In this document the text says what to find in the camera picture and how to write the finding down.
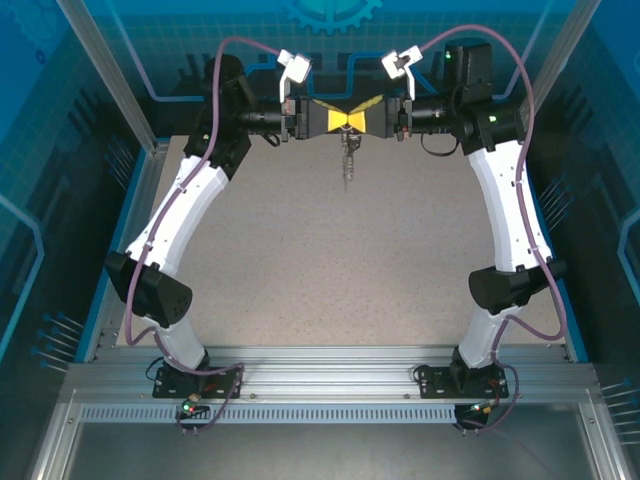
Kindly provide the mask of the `grey metal panel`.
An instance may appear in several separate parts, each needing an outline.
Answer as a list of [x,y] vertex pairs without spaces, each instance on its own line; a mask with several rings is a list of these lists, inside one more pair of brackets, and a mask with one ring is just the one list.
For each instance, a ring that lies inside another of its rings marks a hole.
[[595,480],[568,413],[523,409],[498,431],[449,425],[89,424],[65,480]]

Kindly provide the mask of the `aluminium frame post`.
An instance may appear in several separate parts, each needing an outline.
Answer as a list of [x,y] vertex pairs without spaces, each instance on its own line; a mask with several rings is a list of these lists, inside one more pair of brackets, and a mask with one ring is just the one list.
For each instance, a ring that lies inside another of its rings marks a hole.
[[550,48],[544,54],[544,61],[533,80],[531,92],[526,93],[526,97],[519,107],[519,116],[525,134],[523,139],[524,151],[528,150],[533,133],[530,122],[535,119],[535,115],[566,67],[571,54],[601,4],[601,0],[572,1],[571,10],[568,12]]
[[55,0],[107,87],[140,146],[155,154],[158,140],[94,18],[83,0]]

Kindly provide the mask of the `aluminium side rail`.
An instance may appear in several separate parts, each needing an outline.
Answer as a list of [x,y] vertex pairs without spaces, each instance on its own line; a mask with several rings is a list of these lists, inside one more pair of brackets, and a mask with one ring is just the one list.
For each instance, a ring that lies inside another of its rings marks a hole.
[[[169,144],[169,138],[161,138],[154,153],[141,150],[108,251],[126,248],[148,223]],[[115,291],[106,269],[102,268],[75,354],[75,362],[92,362],[99,347],[113,348],[117,343],[123,315],[124,303]]]

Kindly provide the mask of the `aluminium mounting rail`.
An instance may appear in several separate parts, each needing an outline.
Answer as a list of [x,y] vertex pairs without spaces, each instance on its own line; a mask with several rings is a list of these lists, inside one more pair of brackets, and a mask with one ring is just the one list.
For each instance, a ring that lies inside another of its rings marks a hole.
[[[416,403],[415,367],[446,366],[450,346],[212,347],[215,366],[241,361],[244,403]],[[148,403],[152,383],[144,374],[158,352],[151,347],[101,349],[91,363],[69,367],[60,400],[78,403]],[[595,368],[570,362],[561,345],[503,346],[513,366],[522,404],[600,403]]]

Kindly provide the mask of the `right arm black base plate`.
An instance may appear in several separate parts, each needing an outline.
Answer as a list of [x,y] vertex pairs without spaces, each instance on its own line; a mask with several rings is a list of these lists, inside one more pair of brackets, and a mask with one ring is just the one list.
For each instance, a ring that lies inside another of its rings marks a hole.
[[422,399],[504,399],[509,396],[504,370],[496,365],[481,369],[457,370],[454,366],[426,364],[413,370],[414,382]]

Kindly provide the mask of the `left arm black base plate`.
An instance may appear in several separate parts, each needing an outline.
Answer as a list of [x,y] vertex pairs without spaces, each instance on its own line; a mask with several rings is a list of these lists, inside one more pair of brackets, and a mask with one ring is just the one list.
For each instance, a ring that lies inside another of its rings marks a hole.
[[240,368],[234,368],[217,375],[197,376],[163,365],[156,373],[152,396],[184,400],[197,394],[202,399],[224,399],[241,373]]

